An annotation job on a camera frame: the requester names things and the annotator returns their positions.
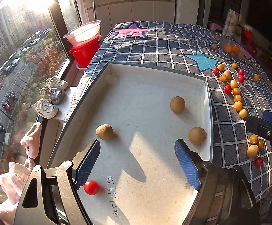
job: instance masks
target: cabinet door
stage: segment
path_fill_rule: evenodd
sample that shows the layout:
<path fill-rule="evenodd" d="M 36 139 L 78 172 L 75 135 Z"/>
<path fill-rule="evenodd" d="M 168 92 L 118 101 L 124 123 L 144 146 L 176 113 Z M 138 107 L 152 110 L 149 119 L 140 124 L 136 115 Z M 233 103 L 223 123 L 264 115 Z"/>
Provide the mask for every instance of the cabinet door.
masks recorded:
<path fill-rule="evenodd" d="M 101 20 L 100 25 L 100 34 L 102 38 L 106 38 L 108 33 L 112 29 L 110 14 L 109 14 L 109 7 L 108 6 L 101 6 L 96 8 L 96 18 Z"/>
<path fill-rule="evenodd" d="M 174 2 L 154 1 L 154 20 L 175 22 L 176 4 Z"/>
<path fill-rule="evenodd" d="M 139 1 L 131 2 L 132 19 L 133 21 L 140 20 L 154 20 L 154 2 L 153 1 Z"/>
<path fill-rule="evenodd" d="M 116 24 L 132 22 L 131 2 L 108 5 L 112 28 Z"/>

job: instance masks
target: star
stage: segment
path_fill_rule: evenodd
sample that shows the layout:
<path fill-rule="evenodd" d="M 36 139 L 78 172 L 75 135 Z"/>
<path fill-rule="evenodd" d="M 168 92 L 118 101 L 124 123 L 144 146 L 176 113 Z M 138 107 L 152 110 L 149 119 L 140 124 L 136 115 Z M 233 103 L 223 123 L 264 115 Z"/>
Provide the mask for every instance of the star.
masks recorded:
<path fill-rule="evenodd" d="M 215 68 L 215 65 L 219 62 L 219 60 L 206 57 L 203 53 L 201 53 L 198 50 L 196 51 L 195 55 L 186 55 L 186 54 L 183 54 L 183 55 L 196 62 L 196 65 L 198 66 L 198 70 L 200 73 L 207 69 Z"/>
<path fill-rule="evenodd" d="M 144 29 L 140 28 L 137 22 L 133 22 L 128 25 L 125 29 L 113 29 L 112 31 L 117 34 L 111 38 L 111 40 L 125 37 L 125 36 L 135 36 L 139 39 L 147 40 L 148 37 L 145 35 L 145 32 L 152 31 L 153 29 Z"/>

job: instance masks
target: red bucket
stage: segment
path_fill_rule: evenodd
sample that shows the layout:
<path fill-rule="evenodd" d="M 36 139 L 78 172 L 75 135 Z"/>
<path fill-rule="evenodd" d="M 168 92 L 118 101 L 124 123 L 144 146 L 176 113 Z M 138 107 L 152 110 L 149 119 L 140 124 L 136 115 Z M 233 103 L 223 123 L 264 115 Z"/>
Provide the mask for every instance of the red bucket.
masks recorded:
<path fill-rule="evenodd" d="M 92 40 L 89 40 L 89 42 L 81 45 L 81 46 L 73 46 L 70 49 L 70 53 L 74 56 L 76 59 L 76 62 L 78 63 L 79 68 L 86 68 L 97 50 L 100 46 L 100 38 L 101 36 L 98 35 L 94 37 Z"/>

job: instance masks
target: beige cabinet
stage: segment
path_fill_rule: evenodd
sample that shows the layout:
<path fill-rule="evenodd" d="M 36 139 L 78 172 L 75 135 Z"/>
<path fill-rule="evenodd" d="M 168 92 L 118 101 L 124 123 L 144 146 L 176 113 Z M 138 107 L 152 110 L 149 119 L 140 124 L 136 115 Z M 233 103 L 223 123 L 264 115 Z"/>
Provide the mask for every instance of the beige cabinet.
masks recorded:
<path fill-rule="evenodd" d="M 90 21 L 94 20 L 92 0 L 84 0 Z M 176 0 L 95 0 L 96 17 L 102 20 L 105 38 L 119 23 L 150 20 L 175 22 Z"/>

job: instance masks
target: white tray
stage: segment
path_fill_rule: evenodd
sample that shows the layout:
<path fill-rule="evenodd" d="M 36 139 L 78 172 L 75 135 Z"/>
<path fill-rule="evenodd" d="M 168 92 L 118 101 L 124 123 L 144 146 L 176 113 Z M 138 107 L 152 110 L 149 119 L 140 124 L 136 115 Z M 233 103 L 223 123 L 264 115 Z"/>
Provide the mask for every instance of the white tray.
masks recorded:
<path fill-rule="evenodd" d="M 174 114 L 170 100 L 185 99 Z M 87 89 L 65 125 L 48 167 L 71 160 L 85 149 L 95 130 L 108 123 L 116 137 L 100 140 L 101 150 L 88 180 L 100 192 L 78 195 L 95 225 L 181 225 L 197 191 L 187 183 L 175 156 L 183 139 L 203 160 L 212 160 L 213 128 L 209 89 L 203 77 L 160 67 L 108 63 Z M 188 139 L 202 127 L 205 141 Z"/>

